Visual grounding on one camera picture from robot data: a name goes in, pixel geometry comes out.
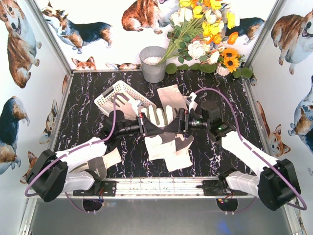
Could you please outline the white glove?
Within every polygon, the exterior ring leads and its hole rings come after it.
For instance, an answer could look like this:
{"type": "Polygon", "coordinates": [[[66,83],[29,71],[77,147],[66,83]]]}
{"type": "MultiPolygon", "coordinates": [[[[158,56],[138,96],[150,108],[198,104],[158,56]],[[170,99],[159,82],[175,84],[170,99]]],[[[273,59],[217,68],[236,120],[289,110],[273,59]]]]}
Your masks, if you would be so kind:
{"type": "Polygon", "coordinates": [[[122,162],[120,153],[118,151],[118,148],[115,148],[110,153],[102,156],[103,163],[106,169],[110,168],[113,165],[116,165],[120,162],[122,162]]]}
{"type": "Polygon", "coordinates": [[[173,110],[178,110],[179,108],[187,109],[184,96],[179,91],[177,84],[159,88],[157,89],[157,93],[163,109],[168,105],[171,106],[173,110]]]}

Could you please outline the white perforated storage basket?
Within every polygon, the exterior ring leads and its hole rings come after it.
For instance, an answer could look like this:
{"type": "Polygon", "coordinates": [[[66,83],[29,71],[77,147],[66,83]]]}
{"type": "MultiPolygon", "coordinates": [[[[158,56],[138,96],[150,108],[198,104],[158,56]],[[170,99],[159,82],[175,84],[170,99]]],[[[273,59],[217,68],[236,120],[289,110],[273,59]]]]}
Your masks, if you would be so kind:
{"type": "Polygon", "coordinates": [[[113,111],[113,102],[115,101],[116,110],[124,113],[124,117],[129,120],[135,120],[142,108],[157,106],[140,94],[138,91],[127,85],[123,81],[117,81],[101,95],[99,95],[94,103],[98,109],[109,116],[113,111]]]}

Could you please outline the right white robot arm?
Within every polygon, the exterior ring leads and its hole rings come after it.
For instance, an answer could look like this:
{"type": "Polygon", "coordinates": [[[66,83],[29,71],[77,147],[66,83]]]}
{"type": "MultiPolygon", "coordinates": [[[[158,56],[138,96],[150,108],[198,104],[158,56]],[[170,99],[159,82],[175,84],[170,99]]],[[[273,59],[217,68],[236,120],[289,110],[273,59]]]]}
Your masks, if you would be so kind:
{"type": "Polygon", "coordinates": [[[244,139],[233,125],[222,120],[220,109],[213,101],[201,104],[201,115],[194,109],[180,108],[164,130],[176,134],[204,130],[213,142],[234,154],[254,173],[243,174],[231,169],[219,175],[221,184],[259,198],[272,211],[301,194],[293,163],[288,159],[278,160],[244,139]]]}

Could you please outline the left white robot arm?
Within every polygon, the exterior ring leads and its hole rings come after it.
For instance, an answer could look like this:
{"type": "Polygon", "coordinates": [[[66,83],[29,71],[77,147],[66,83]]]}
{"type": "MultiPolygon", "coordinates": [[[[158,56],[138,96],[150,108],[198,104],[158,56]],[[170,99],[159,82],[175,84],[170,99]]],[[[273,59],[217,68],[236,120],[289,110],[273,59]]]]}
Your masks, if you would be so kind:
{"type": "Polygon", "coordinates": [[[63,192],[95,195],[113,165],[122,161],[117,149],[120,137],[134,134],[158,136],[166,124],[161,111],[142,109],[134,120],[121,110],[110,112],[96,137],[68,150],[41,153],[26,177],[28,189],[51,202],[63,192]]]}

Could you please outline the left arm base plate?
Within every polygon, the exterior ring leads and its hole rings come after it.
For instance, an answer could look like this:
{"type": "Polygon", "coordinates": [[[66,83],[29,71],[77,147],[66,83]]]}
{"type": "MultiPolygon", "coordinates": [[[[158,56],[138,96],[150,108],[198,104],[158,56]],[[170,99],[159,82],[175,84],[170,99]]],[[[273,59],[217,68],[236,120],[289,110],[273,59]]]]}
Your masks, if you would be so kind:
{"type": "Polygon", "coordinates": [[[116,194],[117,181],[102,181],[99,186],[92,186],[88,190],[74,190],[73,196],[109,196],[116,194]]]}

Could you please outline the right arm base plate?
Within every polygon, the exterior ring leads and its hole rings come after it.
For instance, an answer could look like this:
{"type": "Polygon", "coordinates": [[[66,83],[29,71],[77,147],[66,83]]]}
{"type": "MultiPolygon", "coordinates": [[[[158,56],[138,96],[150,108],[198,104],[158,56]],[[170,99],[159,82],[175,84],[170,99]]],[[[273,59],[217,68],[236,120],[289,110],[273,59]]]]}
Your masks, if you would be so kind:
{"type": "Polygon", "coordinates": [[[201,185],[196,186],[196,188],[201,188],[203,190],[204,196],[242,196],[246,195],[238,190],[231,190],[224,188],[220,185],[218,180],[204,180],[201,185]]]}

